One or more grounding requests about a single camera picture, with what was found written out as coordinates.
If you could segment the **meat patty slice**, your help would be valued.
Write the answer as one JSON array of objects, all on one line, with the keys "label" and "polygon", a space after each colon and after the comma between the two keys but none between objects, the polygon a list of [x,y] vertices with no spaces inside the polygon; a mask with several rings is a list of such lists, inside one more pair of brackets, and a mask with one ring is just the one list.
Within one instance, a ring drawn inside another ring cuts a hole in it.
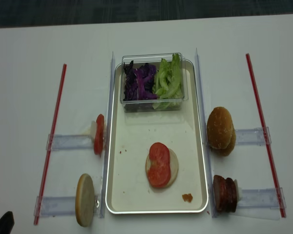
[{"label": "meat patty slice", "polygon": [[213,177],[214,199],[217,212],[224,212],[228,204],[228,190],[226,180],[219,175]]}]

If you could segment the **green lettuce leaves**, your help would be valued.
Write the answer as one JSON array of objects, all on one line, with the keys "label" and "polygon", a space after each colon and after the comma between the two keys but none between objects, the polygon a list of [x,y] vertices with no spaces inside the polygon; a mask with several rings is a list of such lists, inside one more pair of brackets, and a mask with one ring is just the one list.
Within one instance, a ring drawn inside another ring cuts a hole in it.
[{"label": "green lettuce leaves", "polygon": [[160,100],[182,99],[182,81],[181,56],[175,53],[172,54],[172,61],[161,59],[152,91]]}]

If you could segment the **bread slice on tray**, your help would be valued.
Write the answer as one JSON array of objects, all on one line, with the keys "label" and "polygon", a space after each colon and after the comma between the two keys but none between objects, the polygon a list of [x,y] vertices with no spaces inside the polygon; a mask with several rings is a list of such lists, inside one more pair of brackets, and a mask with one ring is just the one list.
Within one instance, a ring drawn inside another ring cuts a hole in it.
[{"label": "bread slice on tray", "polygon": [[[157,187],[157,189],[163,189],[163,188],[168,188],[170,187],[174,181],[176,180],[177,176],[178,176],[178,170],[179,170],[179,162],[178,162],[178,158],[175,154],[175,152],[169,148],[169,154],[170,154],[170,180],[169,182],[162,186],[162,187]],[[146,158],[146,165],[145,165],[145,170],[146,170],[146,174],[148,173],[148,171],[150,170],[151,167],[151,160],[149,159],[149,155]]]}]

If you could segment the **clear tomato holder rack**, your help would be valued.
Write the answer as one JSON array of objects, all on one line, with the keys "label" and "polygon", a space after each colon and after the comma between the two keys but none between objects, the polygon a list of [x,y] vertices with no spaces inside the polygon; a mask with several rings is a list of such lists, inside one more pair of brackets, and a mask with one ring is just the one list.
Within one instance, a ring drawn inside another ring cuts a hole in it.
[{"label": "clear tomato holder rack", "polygon": [[83,150],[93,149],[90,135],[48,135],[46,150]]}]

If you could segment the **upright bread slice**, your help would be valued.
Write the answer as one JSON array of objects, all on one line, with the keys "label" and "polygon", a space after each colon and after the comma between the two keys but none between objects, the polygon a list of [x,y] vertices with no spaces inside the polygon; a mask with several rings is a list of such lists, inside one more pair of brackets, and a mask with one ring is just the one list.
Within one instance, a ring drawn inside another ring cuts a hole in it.
[{"label": "upright bread slice", "polygon": [[78,181],[75,198],[75,215],[80,226],[89,227],[91,225],[94,205],[95,192],[92,178],[89,174],[82,174]]}]

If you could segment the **rear meat patty slices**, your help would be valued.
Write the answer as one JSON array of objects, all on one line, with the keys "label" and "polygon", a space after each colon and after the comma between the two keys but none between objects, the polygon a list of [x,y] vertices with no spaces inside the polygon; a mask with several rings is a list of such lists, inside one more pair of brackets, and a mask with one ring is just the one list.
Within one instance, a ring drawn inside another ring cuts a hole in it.
[{"label": "rear meat patty slices", "polygon": [[226,188],[227,188],[226,212],[234,213],[237,207],[237,188],[234,181],[229,177],[226,178]]}]

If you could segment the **white meat pusher block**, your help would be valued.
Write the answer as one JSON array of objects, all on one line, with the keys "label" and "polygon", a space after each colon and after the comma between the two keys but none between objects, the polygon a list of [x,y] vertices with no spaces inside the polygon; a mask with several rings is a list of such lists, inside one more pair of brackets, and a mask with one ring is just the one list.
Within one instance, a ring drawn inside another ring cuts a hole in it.
[{"label": "white meat pusher block", "polygon": [[239,202],[243,195],[242,195],[242,189],[238,186],[238,181],[235,179],[234,180],[235,186],[236,186],[236,196],[237,196],[237,202]]}]

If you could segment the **clear bread holder rack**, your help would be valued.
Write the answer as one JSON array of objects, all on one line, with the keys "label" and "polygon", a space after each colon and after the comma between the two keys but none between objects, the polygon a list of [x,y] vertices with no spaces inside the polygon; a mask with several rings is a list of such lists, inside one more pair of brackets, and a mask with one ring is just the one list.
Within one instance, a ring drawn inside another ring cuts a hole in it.
[{"label": "clear bread holder rack", "polygon": [[[34,217],[69,216],[75,215],[75,196],[43,196],[37,197]],[[105,204],[101,194],[95,195],[94,216],[104,218]]]}]

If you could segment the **clear meat holder rack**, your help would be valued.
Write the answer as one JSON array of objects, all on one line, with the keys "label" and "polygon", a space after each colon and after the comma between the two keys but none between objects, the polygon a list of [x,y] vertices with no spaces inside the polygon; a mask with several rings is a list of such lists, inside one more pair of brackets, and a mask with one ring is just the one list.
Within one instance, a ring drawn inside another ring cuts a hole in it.
[{"label": "clear meat holder rack", "polygon": [[282,188],[238,189],[238,203],[233,215],[267,220],[279,220],[286,208]]}]

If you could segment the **clear plastic salad box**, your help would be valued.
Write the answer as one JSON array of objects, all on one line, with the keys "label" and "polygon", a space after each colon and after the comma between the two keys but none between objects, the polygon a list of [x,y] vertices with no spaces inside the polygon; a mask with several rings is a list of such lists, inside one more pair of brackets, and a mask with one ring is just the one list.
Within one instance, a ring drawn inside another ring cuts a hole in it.
[{"label": "clear plastic salad box", "polygon": [[123,69],[123,64],[130,64],[133,60],[133,68],[139,68],[141,65],[145,63],[149,63],[155,65],[157,70],[159,69],[159,65],[161,59],[164,58],[167,61],[172,61],[172,54],[175,53],[166,53],[166,54],[152,54],[152,55],[132,55],[132,56],[124,56],[122,58],[121,63],[121,76],[120,76],[120,103],[123,108],[127,112],[141,112],[141,111],[162,111],[162,110],[178,110],[181,108],[183,101],[188,99],[188,88],[187,88],[187,75],[186,75],[186,60],[182,56],[181,53],[181,68],[182,68],[182,91],[184,93],[184,97],[182,99],[164,99],[160,100],[159,98],[154,100],[135,100],[135,101],[123,101],[124,88],[125,88],[125,72]]}]

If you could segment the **orange sauce smear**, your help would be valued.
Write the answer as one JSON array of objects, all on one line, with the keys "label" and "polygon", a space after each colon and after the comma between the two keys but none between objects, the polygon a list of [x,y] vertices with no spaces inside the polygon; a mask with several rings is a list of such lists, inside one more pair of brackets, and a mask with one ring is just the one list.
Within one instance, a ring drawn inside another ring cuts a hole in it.
[{"label": "orange sauce smear", "polygon": [[192,194],[183,194],[182,199],[184,202],[191,203],[193,200],[193,196],[192,196]]}]

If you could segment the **clear bun holder rack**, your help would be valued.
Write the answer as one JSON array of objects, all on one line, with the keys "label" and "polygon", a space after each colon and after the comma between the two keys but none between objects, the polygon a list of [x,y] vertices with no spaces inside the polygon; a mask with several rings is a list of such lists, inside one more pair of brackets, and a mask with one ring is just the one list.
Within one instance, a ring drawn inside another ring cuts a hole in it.
[{"label": "clear bun holder rack", "polygon": [[236,129],[236,145],[270,145],[271,137],[268,127],[253,129]]}]

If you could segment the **right red straw strip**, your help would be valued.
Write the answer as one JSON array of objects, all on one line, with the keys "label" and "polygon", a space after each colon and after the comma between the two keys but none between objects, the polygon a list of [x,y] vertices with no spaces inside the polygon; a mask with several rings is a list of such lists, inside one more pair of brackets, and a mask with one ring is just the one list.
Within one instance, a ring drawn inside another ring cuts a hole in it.
[{"label": "right red straw strip", "polygon": [[286,218],[287,217],[286,205],[285,205],[283,197],[281,196],[282,195],[281,187],[279,185],[277,171],[276,171],[275,163],[274,163],[274,159],[273,159],[273,153],[272,153],[272,148],[271,148],[271,143],[270,143],[270,134],[268,133],[269,128],[266,126],[266,122],[265,122],[265,118],[264,118],[264,114],[263,114],[263,110],[262,110],[262,105],[261,105],[261,101],[260,101],[260,96],[259,96],[259,92],[257,89],[257,84],[256,84],[254,72],[253,72],[250,54],[246,53],[245,56],[246,56],[246,61],[247,61],[248,69],[249,69],[253,92],[254,92],[254,96],[255,96],[255,100],[256,100],[256,105],[257,105],[257,109],[258,109],[258,113],[259,113],[261,127],[263,130],[263,136],[264,136],[266,149],[267,149],[267,153],[268,153],[268,158],[269,158],[269,162],[270,162],[270,168],[271,168],[271,172],[272,172],[274,187],[276,188],[280,214],[281,214],[282,218]]}]

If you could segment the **left clear acrylic rail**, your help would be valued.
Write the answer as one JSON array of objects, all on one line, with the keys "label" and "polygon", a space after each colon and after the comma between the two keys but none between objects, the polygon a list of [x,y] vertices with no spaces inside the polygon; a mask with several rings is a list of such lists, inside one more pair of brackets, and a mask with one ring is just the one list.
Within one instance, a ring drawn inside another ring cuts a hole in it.
[{"label": "left clear acrylic rail", "polygon": [[99,209],[99,218],[105,217],[105,194],[107,186],[107,172],[109,162],[109,151],[110,151],[110,130],[112,122],[112,111],[113,111],[113,99],[114,99],[114,85],[115,85],[115,56],[112,52],[112,59],[110,63],[110,81],[108,90],[108,103],[105,123],[105,139],[104,139],[104,154],[103,154],[103,168],[102,168],[102,179],[101,179],[101,198]]}]

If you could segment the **clear acrylic rail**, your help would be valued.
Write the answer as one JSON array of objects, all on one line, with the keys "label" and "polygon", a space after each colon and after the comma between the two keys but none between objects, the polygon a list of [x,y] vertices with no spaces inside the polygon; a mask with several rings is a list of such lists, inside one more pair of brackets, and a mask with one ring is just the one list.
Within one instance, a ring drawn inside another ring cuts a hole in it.
[{"label": "clear acrylic rail", "polygon": [[112,59],[110,63],[110,81],[108,90],[108,103],[105,123],[105,139],[104,139],[104,154],[103,154],[103,168],[102,168],[102,179],[101,179],[101,198],[99,209],[99,218],[105,217],[105,194],[107,186],[107,172],[109,162],[109,151],[110,151],[110,130],[112,122],[112,111],[113,111],[113,99],[114,99],[114,85],[115,85],[115,56],[112,52]]},{"label": "clear acrylic rail", "polygon": [[212,218],[216,218],[218,213],[216,211],[215,200],[214,200],[214,190],[213,190],[213,171],[210,164],[210,150],[207,138],[207,117],[205,110],[205,100],[204,100],[204,89],[203,89],[203,80],[201,76],[201,64],[200,58],[198,55],[198,50],[195,49],[195,68],[196,68],[196,78],[197,78],[197,89],[198,89],[198,102],[199,102],[199,116],[200,116],[200,125],[202,132],[202,145],[205,157],[205,168],[207,173],[207,182],[208,182],[208,192],[209,192],[209,203],[210,203],[210,214]]}]

